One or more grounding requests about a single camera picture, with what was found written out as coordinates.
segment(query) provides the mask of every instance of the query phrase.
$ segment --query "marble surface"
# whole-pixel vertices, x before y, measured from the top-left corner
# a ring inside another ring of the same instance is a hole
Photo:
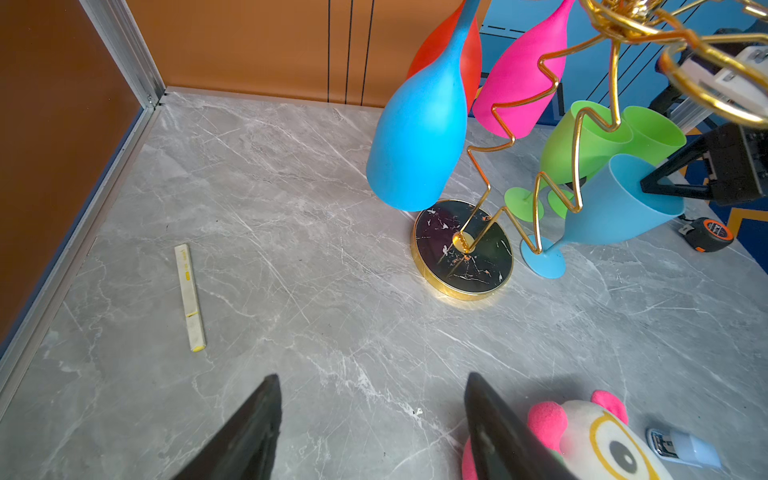
[[[516,249],[502,291],[449,299],[410,258],[414,215],[366,183],[378,116],[166,96],[0,422],[0,477],[170,478],[277,372],[273,478],[456,480],[471,371],[519,415],[607,389],[635,432],[675,425],[717,447],[725,472],[670,465],[677,480],[768,476],[768,276],[740,245],[697,253],[673,221],[623,244],[565,247],[555,281]],[[548,132],[479,155],[491,205],[531,185]],[[474,120],[468,140],[498,141]],[[464,156],[445,196],[480,192]],[[547,207],[545,235],[562,229]],[[184,330],[179,243],[192,252],[202,353]]]

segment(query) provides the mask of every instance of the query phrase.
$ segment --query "plush toy head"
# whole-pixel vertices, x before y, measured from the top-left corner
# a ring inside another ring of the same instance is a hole
[[[528,413],[530,430],[580,480],[672,480],[643,439],[627,427],[628,421],[621,400],[600,390],[591,402],[544,402]],[[464,480],[477,479],[469,442],[462,474]]]

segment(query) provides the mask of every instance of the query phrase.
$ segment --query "tape measure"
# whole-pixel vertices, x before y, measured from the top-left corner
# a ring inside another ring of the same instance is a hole
[[[680,215],[680,218],[690,221],[690,224],[678,231],[696,251],[717,252],[733,243],[733,234],[728,230],[728,227],[717,220],[706,217],[688,220],[684,215]]]

